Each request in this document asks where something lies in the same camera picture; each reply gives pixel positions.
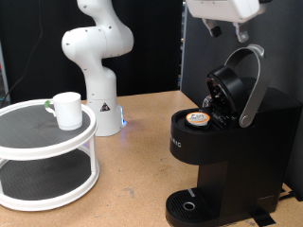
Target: blue led light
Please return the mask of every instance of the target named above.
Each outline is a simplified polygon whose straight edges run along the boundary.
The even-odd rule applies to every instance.
[[[121,106],[121,124],[122,126],[125,126],[127,124],[126,120],[124,120],[123,117],[123,107]]]

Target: black coffee maker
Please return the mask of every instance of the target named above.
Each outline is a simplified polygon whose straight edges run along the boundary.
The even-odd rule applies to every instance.
[[[248,55],[257,59],[257,79],[235,73]],[[270,68],[260,46],[238,49],[207,76],[211,98],[204,107],[173,115],[170,152],[199,166],[199,176],[197,187],[167,199],[171,226],[221,226],[276,210],[302,105],[268,88]],[[194,124],[191,113],[209,119]]]

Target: wooden table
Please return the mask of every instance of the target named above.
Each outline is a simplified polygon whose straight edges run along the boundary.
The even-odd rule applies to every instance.
[[[180,91],[122,96],[118,103],[124,107],[128,125],[116,135],[96,139],[100,176],[92,190],[49,211],[18,212],[0,207],[0,227],[169,227],[165,218],[168,196],[195,187],[198,175],[197,166],[170,154],[170,118],[196,105]],[[295,198],[281,201],[271,216],[276,227],[303,226],[303,203]],[[232,226],[257,224],[248,219]]]

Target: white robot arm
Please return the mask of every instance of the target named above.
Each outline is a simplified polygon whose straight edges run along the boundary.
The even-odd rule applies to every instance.
[[[130,52],[133,33],[117,18],[112,0],[78,0],[82,12],[91,16],[96,26],[67,31],[62,38],[66,57],[82,70],[87,92],[87,106],[95,113],[96,136],[115,134],[124,126],[122,108],[116,100],[116,75],[101,60]]]
[[[240,43],[249,39],[246,22],[266,10],[272,0],[187,0],[193,17],[202,18],[210,35],[218,37],[221,30],[215,20],[232,22]]]

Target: white mug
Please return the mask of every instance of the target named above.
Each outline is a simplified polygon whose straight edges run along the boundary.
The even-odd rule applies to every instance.
[[[81,95],[67,92],[55,95],[45,102],[45,109],[57,117],[59,128],[63,131],[72,131],[82,126]],[[49,108],[54,103],[55,111]]]

